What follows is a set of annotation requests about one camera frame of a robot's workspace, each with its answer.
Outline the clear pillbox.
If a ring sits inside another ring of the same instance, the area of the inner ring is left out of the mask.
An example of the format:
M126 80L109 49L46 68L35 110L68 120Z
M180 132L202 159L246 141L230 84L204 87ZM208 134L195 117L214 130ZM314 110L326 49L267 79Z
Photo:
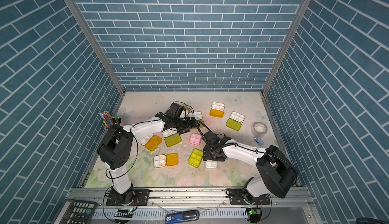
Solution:
M212 161L212 160L205 161L205 167L207 169L216 169L217 166L218 166L217 161Z

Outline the pink pillbox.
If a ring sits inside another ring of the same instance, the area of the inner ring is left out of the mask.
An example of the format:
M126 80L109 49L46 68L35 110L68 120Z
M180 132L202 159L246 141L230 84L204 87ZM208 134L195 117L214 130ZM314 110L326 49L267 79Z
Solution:
M199 146L202 141L202 136L200 134L192 133L189 138L189 143L195 146Z

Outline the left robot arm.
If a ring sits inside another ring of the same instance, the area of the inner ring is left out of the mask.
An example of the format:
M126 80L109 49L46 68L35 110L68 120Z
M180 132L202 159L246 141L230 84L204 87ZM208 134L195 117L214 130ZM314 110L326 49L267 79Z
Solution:
M168 128L175 128L178 132L188 132L198 125L193 117L173 118L163 116L153 117L134 125L112 125L103 136L97 147L97 154L105 164L105 172L111 180L109 196L119 205L130 205L135 201L134 187L128 177L130 168L127 167L132 146L136 146L138 155L140 140L151 134L160 133Z

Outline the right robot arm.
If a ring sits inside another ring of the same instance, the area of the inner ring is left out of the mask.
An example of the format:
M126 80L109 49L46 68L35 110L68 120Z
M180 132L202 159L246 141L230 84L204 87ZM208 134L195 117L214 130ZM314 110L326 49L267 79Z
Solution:
M241 190L241 196L248 204L255 203L265 194L283 199L297 181L297 170L276 146L252 147L227 136L221 138L212 131L201 134L201 137L206 143L204 161L224 162L233 158L257 168L259 177L251 177Z

